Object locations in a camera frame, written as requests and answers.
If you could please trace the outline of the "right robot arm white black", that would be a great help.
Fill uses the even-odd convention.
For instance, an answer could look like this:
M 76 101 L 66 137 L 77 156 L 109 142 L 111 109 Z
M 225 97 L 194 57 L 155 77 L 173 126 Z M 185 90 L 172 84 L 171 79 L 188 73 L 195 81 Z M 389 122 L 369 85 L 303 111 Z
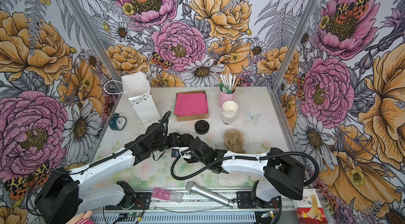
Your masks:
M 189 134 L 172 134 L 171 156 L 178 162 L 202 163 L 203 168 L 186 176 L 175 173 L 175 164 L 170 168 L 171 176 L 179 181 L 189 180 L 206 170 L 215 174 L 245 173 L 260 177 L 252 190 L 253 201 L 265 203 L 280 195 L 293 200 L 302 200 L 304 187 L 312 184 L 319 175 L 317 160 L 304 152 L 271 148 L 262 154 L 243 154 L 228 150 L 213 149 L 199 137 Z

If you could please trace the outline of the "black plastic cup lid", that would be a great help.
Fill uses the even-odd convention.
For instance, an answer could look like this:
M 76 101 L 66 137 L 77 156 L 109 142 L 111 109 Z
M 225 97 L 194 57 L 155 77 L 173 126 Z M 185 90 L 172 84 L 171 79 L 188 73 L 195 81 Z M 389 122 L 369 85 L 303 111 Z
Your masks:
M 178 137 L 178 142 L 180 147 L 188 147 L 190 142 L 193 141 L 194 138 L 190 134 L 181 134 Z

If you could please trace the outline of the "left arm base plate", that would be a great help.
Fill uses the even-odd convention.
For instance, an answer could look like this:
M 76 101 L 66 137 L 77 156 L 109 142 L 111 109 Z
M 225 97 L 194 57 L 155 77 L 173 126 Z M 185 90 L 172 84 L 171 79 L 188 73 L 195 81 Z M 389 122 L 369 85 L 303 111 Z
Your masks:
M 134 192 L 124 196 L 115 206 L 105 206 L 105 210 L 148 210 L 151 192 Z

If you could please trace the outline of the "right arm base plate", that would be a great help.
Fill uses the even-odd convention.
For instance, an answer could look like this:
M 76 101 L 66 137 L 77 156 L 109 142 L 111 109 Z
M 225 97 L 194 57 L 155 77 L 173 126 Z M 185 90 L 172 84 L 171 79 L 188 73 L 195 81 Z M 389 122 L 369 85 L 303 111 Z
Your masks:
M 238 209 L 253 209 L 253 208 L 263 208 L 263 209 L 275 209 L 280 207 L 280 197 L 275 197 L 270 201 L 264 201 L 254 196 L 250 191 L 237 191 L 236 192 L 236 203 Z

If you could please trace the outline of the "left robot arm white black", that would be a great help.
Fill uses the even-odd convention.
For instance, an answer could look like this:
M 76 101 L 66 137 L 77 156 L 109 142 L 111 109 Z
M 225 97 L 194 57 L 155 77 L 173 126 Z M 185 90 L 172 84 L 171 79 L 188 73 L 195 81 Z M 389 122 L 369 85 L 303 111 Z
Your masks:
M 66 170 L 59 168 L 47 174 L 47 181 L 34 203 L 47 224 L 63 224 L 72 219 L 80 210 L 90 206 L 82 197 L 93 185 L 115 173 L 136 166 L 153 156 L 175 146 L 169 138 L 167 111 L 159 122 L 149 126 L 145 134 L 123 148 L 83 167 Z

